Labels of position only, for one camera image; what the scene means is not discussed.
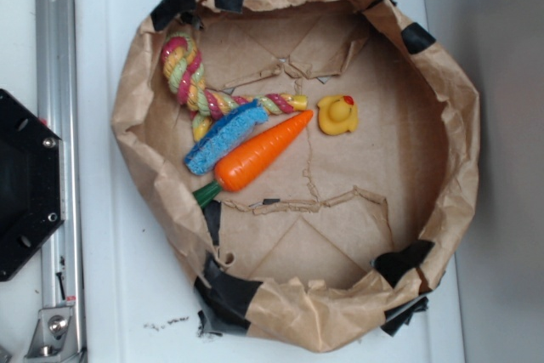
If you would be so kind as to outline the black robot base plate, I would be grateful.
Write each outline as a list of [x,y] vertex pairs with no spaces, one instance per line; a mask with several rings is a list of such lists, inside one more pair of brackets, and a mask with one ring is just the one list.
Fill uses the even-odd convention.
[[1,281],[16,276],[63,222],[60,138],[1,91]]

